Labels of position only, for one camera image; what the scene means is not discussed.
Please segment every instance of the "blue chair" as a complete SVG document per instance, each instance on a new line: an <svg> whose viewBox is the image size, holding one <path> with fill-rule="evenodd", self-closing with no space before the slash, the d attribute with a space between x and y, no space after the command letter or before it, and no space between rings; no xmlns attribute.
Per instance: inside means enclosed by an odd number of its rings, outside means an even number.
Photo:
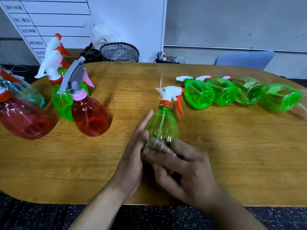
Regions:
<svg viewBox="0 0 307 230"><path fill-rule="evenodd" d="M216 65L242 66L264 70L274 57L274 51L243 52L238 54L219 56Z"/></svg>

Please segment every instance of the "gray wall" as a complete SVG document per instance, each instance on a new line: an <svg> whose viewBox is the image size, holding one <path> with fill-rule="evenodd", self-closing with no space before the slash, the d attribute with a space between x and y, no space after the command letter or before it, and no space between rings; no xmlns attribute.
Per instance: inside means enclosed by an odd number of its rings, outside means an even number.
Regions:
<svg viewBox="0 0 307 230"><path fill-rule="evenodd" d="M38 61L1 8L0 26L1 64L39 65Z"/></svg>
<svg viewBox="0 0 307 230"><path fill-rule="evenodd" d="M303 3L307 0L168 0L164 44L304 50ZM215 64L218 56L243 51L164 47L164 52L184 56L188 64ZM277 52L265 70L307 79L306 61L307 54Z"/></svg>

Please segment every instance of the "black floor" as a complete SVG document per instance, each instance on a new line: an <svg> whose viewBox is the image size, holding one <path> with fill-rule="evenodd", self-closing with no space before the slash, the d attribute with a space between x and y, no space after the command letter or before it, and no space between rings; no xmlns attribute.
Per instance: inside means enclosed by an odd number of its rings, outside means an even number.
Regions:
<svg viewBox="0 0 307 230"><path fill-rule="evenodd" d="M28 72L14 72L32 83L38 66ZM307 80L291 79L305 87ZM85 205L51 205L19 201L0 192L0 229L65 230ZM307 208L246 207L268 229L307 230ZM218 229L207 217L191 207L123 205L114 221L115 229Z"/></svg>

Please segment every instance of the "wooden table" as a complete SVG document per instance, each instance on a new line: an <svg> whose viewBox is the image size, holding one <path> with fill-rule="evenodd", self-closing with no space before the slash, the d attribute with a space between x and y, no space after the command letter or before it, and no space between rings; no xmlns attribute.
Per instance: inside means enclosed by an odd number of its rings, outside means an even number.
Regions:
<svg viewBox="0 0 307 230"><path fill-rule="evenodd" d="M303 89L271 73L242 67L112 62L86 67L96 86L91 95L113 118L110 129L91 138L61 118L47 136L29 141L1 125L0 190L31 202L88 203L112 177L138 122L148 110L157 110L161 97L155 88L160 82L162 87L180 86L176 76L246 75ZM48 79L33 86L52 110ZM180 116L174 110L180 138L209 152L217 181L243 205L307 206L306 121L258 104L211 105L199 111L183 102L183 112ZM126 203L178 204L147 174Z"/></svg>

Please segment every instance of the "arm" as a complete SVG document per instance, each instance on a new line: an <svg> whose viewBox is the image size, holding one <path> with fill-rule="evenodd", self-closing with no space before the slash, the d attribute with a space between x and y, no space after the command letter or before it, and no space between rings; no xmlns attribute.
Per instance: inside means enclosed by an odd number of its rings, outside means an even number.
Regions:
<svg viewBox="0 0 307 230"><path fill-rule="evenodd" d="M223 230L266 229L235 198L218 186L207 152L202 153L180 140L174 140L170 147L177 156L144 149L156 182L161 187L209 215ZM180 182L170 177L164 168L179 173Z"/></svg>
<svg viewBox="0 0 307 230"><path fill-rule="evenodd" d="M140 184L142 178L141 150L148 141L148 132L143 129L152 115L153 111L150 111L136 127L115 174L90 201L69 230L107 230L111 228L119 208Z"/></svg>

